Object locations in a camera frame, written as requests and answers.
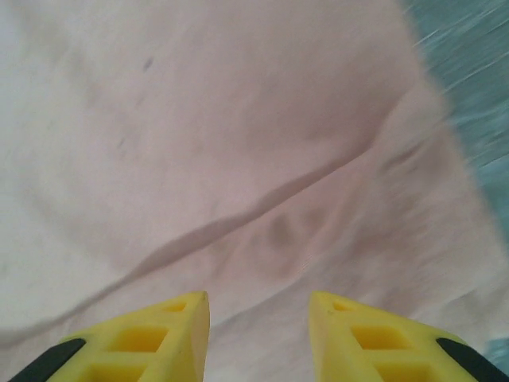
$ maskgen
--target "black rubber strip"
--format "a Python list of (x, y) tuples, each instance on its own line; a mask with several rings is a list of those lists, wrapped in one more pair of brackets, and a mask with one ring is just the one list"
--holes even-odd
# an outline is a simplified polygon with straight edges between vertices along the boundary
[(9, 382), (46, 382), (86, 343), (84, 339), (76, 338), (49, 348)]
[(437, 343), (479, 382), (509, 382), (509, 376), (498, 370), (497, 367), (470, 346), (448, 338), (438, 338)]

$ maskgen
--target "teal fabric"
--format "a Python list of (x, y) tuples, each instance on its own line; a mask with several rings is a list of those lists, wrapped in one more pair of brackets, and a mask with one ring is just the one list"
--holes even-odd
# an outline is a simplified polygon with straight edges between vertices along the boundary
[[(405, 6), (509, 244), (509, 0), (406, 0)], [(487, 357), (509, 374), (509, 339), (493, 341)]]

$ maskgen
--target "blue-green surface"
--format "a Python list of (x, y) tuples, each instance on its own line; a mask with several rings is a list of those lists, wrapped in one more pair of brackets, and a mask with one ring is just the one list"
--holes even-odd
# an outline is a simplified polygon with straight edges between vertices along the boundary
[[(509, 0), (406, 0), (406, 6), (509, 244)], [(509, 340), (493, 341), (488, 358), (509, 374)]]

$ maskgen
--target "pink fabric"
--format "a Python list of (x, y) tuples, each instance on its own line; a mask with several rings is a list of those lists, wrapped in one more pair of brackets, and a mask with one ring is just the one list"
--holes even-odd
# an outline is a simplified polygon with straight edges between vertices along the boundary
[(0, 10), (2, 379), (190, 290), (206, 381), (311, 380), (312, 290), (507, 333), (502, 246), (392, 1)]

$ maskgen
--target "yellow plastic part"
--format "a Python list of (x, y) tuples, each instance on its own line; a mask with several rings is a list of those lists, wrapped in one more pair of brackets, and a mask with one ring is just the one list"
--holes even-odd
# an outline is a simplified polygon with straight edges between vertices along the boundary
[(436, 343), (450, 333), (326, 292), (309, 304), (316, 382), (476, 382)]
[(196, 292), (74, 333), (87, 344), (49, 382), (201, 382), (209, 317)]

